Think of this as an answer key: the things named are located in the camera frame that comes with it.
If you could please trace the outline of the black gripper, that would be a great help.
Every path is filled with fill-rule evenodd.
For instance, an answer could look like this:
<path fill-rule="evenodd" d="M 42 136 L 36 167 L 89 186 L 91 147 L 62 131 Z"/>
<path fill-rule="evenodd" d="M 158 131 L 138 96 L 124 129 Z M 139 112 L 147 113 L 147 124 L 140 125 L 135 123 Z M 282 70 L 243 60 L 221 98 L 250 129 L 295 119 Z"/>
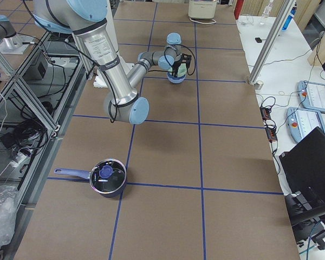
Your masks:
<path fill-rule="evenodd" d="M 181 57 L 179 60 L 175 61 L 172 66 L 172 75 L 173 76 L 177 76 L 177 71 L 178 71 L 178 68 L 180 65 L 181 65 Z"/>

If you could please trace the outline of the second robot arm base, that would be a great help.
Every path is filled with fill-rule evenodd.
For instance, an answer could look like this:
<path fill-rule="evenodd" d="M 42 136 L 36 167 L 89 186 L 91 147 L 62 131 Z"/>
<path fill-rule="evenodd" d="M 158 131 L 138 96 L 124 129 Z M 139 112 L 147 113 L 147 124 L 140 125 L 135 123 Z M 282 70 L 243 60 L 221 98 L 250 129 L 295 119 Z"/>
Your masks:
<path fill-rule="evenodd" d="M 23 55 L 27 49 L 10 20 L 0 15 L 0 52 L 2 54 Z"/>

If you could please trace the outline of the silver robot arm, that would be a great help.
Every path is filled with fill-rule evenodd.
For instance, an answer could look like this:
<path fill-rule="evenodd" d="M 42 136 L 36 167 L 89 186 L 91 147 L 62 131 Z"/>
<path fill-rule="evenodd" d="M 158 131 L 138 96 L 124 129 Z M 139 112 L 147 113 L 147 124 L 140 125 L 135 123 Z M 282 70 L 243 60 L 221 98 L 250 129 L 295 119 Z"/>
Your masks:
<path fill-rule="evenodd" d="M 43 29 L 72 34 L 85 48 L 86 57 L 98 67 L 110 90 L 103 105 L 110 119 L 138 125 L 146 120 L 150 106 L 136 85 L 149 69 L 159 66 L 172 83 L 181 83 L 186 77 L 181 37 L 170 33 L 163 51 L 141 53 L 137 63 L 125 71 L 107 32 L 108 7 L 108 1 L 34 1 L 33 16 Z"/>

